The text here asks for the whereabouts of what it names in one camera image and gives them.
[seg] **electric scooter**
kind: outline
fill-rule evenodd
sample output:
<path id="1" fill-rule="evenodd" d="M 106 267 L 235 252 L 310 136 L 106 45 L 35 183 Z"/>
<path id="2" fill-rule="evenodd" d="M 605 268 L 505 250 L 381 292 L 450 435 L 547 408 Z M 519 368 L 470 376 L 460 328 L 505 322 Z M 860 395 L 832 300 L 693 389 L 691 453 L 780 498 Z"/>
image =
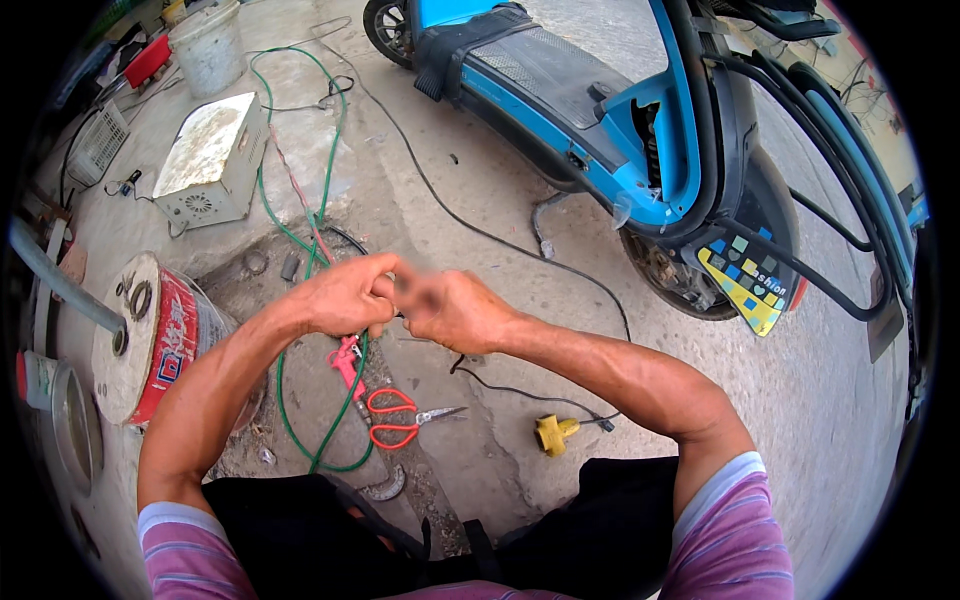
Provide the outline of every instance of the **electric scooter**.
<path id="1" fill-rule="evenodd" d="M 364 28 L 380 53 L 417 72 L 418 90 L 477 114 L 559 190 L 533 213 L 545 258 L 553 250 L 538 217 L 568 194 L 589 192 L 619 227 L 640 276 L 685 314 L 707 321 L 740 315 L 763 337 L 812 283 L 852 317 L 879 324 L 869 336 L 879 356 L 903 326 L 897 298 L 911 308 L 914 239 L 835 90 L 806 64 L 785 69 L 728 45 L 717 16 L 751 20 L 783 40 L 840 33 L 835 21 L 810 13 L 788 24 L 764 1 L 649 0 L 668 66 L 637 83 L 514 2 L 370 0 Z M 812 12 L 815 3 L 796 4 Z M 824 154 L 867 240 L 788 187 L 760 144 L 751 80 Z M 874 254 L 871 306 L 856 305 L 797 258 L 794 202 Z"/>

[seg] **person's arm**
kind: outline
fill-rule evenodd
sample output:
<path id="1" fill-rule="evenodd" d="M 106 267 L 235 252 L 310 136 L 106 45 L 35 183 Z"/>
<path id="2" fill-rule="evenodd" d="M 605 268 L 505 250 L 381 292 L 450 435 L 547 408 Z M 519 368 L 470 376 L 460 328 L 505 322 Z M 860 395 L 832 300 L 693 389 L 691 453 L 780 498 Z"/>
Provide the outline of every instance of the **person's arm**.
<path id="1" fill-rule="evenodd" d="M 414 336 L 464 354 L 503 352 L 527 360 L 675 440 L 675 519 L 722 466 L 756 449 L 724 391 L 681 360 L 520 313 L 470 272 L 446 271 L 410 288 L 396 303 Z"/>
<path id="2" fill-rule="evenodd" d="M 186 369 L 163 396 L 140 450 L 137 511 L 160 501 L 213 515 L 200 485 L 224 450 L 253 387 L 284 348 L 306 333 L 374 337 L 396 314 L 388 272 L 395 254 L 354 258 L 268 304 Z"/>

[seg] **green hose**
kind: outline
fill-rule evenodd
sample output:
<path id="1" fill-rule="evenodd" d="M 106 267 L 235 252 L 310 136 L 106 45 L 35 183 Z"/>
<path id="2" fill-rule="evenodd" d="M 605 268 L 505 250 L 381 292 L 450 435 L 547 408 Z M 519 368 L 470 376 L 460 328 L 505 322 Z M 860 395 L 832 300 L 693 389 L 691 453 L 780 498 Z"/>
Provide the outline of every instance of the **green hose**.
<path id="1" fill-rule="evenodd" d="M 310 222 L 310 225 L 313 226 L 315 230 L 319 230 L 319 228 L 317 227 L 317 222 L 318 221 L 322 222 L 324 219 L 324 212 L 326 210 L 326 199 L 330 191 L 330 175 L 333 172 L 333 158 L 336 155 L 337 142 L 340 140 L 340 131 L 343 128 L 344 119 L 347 115 L 347 100 L 344 98 L 343 90 L 340 89 L 339 85 L 337 85 L 336 80 L 330 76 L 330 74 L 326 71 L 326 69 L 320 63 L 320 61 L 317 60 L 316 57 L 314 57 L 312 54 L 310 54 L 309 52 L 306 52 L 305 50 L 301 50 L 300 48 L 291 48 L 291 47 L 270 48 L 268 50 L 264 50 L 263 52 L 257 53 L 257 55 L 254 56 L 250 61 L 250 70 L 257 77 L 257 79 L 259 79 L 260 82 L 263 83 L 263 86 L 267 90 L 267 104 L 269 106 L 269 111 L 270 111 L 267 114 L 267 123 L 270 123 L 274 116 L 274 111 L 273 111 L 274 92 L 270 89 L 270 85 L 267 84 L 267 80 L 264 79 L 264 77 L 253 67 L 253 63 L 265 54 L 268 54 L 271 52 L 278 52 L 280 50 L 292 50 L 294 52 L 300 52 L 301 54 L 305 54 L 307 57 L 312 59 L 312 61 L 316 62 L 317 66 L 319 66 L 321 70 L 323 70 L 324 75 L 326 75 L 326 78 L 333 83 L 334 87 L 337 88 L 337 92 L 338 92 L 337 95 L 340 96 L 340 103 L 341 103 L 340 119 L 337 122 L 336 133 L 334 133 L 333 142 L 330 145 L 330 155 L 326 161 L 326 178 L 324 179 L 324 198 L 321 201 L 320 210 L 317 211 L 316 215 L 314 215 L 309 210 L 306 211 L 306 217 L 307 217 L 307 220 Z M 293 233 L 293 231 L 285 227 L 274 214 L 273 210 L 270 207 L 270 203 L 267 201 L 267 193 L 263 188 L 263 162 L 262 161 L 260 162 L 259 168 L 256 170 L 256 183 L 257 183 L 257 187 L 260 190 L 260 200 L 263 202 L 263 207 L 266 209 L 267 214 L 270 215 L 271 220 L 273 220 L 276 226 L 279 227 L 284 233 L 286 233 L 287 236 L 290 237 L 290 239 L 296 242 L 304 250 L 310 252 L 309 258 L 307 259 L 306 272 L 303 276 L 303 280 L 306 281 L 308 278 L 310 278 L 311 271 L 313 270 L 313 261 L 315 258 L 319 260 L 325 267 L 329 267 L 330 264 L 329 262 L 326 261 L 325 257 L 322 256 L 321 254 L 317 254 L 316 239 L 313 240 L 313 247 L 307 246 L 303 240 L 298 238 Z M 350 406 L 350 401 L 353 399 L 353 392 L 356 390 L 357 385 L 360 383 L 360 376 L 363 373 L 364 366 L 367 364 L 368 335 L 366 331 L 364 331 L 363 333 L 362 340 L 363 340 L 363 348 L 360 351 L 360 364 L 357 368 L 357 374 L 353 378 L 353 385 L 350 386 L 350 390 L 347 393 L 347 398 L 344 400 L 344 405 L 340 408 L 340 413 L 337 414 L 337 418 L 333 421 L 333 424 L 326 431 L 324 440 L 321 442 L 320 447 L 317 449 L 316 453 L 310 452 L 306 448 L 306 446 L 304 446 L 300 442 L 300 439 L 297 437 L 297 434 L 294 433 L 293 427 L 290 426 L 290 421 L 289 419 L 287 419 L 286 407 L 283 405 L 283 361 L 286 358 L 286 352 L 285 351 L 281 352 L 279 357 L 276 360 L 276 406 L 280 410 L 280 416 L 283 419 L 283 427 L 287 430 L 287 433 L 293 439 L 294 444 L 297 445 L 297 448 L 300 449 L 300 452 L 302 452 L 305 457 L 311 460 L 310 470 L 307 471 L 309 473 L 313 473 L 317 469 L 317 467 L 322 467 L 327 470 L 332 470 L 336 472 L 344 472 L 344 471 L 360 468 L 364 463 L 367 462 L 367 459 L 370 458 L 371 452 L 373 451 L 373 441 L 368 440 L 367 451 L 364 452 L 364 455 L 360 458 L 359 461 L 357 461 L 356 463 L 353 463 L 352 465 L 348 465 L 346 467 L 337 467 L 335 465 L 328 465 L 326 463 L 320 462 L 320 457 L 324 454 L 326 445 L 330 442 L 330 438 L 333 437 L 334 431 L 336 431 L 337 427 L 340 425 L 340 421 L 343 419 L 344 413 L 347 411 L 347 408 Z"/>

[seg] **red paint bucket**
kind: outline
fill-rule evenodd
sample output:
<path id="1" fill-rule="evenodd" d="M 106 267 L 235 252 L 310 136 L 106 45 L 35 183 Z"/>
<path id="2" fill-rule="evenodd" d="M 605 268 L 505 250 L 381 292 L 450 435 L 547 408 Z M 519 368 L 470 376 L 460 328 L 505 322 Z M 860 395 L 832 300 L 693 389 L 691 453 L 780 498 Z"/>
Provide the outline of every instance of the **red paint bucket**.
<path id="1" fill-rule="evenodd" d="M 127 320 L 130 336 L 121 356 L 113 355 L 105 329 L 97 327 L 93 337 L 95 397 L 100 412 L 114 424 L 146 426 L 170 386 L 238 326 L 152 252 L 127 263 L 104 304 Z M 233 431 L 252 420 L 261 398 L 261 392 L 254 392 Z"/>

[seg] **striped shirt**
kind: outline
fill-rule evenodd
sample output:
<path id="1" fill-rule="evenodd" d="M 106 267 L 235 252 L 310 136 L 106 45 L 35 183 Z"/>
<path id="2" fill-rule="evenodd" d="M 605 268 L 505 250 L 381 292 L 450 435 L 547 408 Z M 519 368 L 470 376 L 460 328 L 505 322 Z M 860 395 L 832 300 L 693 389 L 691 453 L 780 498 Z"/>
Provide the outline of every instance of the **striped shirt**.
<path id="1" fill-rule="evenodd" d="M 155 598 L 254 598 L 255 593 L 213 516 L 157 502 L 138 523 Z M 418 589 L 404 600 L 540 600 L 566 598 L 517 591 L 484 581 Z M 770 490 L 756 452 L 734 458 L 694 495 L 673 530 L 673 550 L 660 598 L 724 600 L 793 597 L 790 557 L 773 519 Z"/>

